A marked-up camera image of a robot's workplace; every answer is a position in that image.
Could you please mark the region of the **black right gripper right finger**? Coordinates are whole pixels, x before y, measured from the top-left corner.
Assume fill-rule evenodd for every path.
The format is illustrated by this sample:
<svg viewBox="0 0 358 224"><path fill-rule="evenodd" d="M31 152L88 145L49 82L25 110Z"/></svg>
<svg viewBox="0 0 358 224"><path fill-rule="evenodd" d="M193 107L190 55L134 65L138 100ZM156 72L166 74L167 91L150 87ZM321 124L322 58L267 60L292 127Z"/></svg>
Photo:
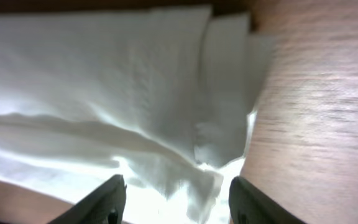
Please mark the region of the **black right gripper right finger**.
<svg viewBox="0 0 358 224"><path fill-rule="evenodd" d="M233 224L305 224L241 176L229 189Z"/></svg>

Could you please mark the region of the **white t-shirt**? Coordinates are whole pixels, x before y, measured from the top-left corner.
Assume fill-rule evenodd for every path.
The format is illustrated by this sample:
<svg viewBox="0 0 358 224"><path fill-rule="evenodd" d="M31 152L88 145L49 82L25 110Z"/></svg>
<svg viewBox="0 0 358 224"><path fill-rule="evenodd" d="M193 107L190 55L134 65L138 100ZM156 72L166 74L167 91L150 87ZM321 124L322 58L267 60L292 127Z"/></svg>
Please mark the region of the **white t-shirt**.
<svg viewBox="0 0 358 224"><path fill-rule="evenodd" d="M274 39L208 6L0 16L0 180L131 223L227 223Z"/></svg>

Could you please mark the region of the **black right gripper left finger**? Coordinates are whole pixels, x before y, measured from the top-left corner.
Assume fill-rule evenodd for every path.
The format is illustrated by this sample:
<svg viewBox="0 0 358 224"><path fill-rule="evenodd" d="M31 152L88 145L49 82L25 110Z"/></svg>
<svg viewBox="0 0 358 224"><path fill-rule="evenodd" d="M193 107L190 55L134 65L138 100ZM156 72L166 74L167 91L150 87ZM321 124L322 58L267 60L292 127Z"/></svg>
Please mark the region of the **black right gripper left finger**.
<svg viewBox="0 0 358 224"><path fill-rule="evenodd" d="M121 224L126 196L123 176L114 175L48 224Z"/></svg>

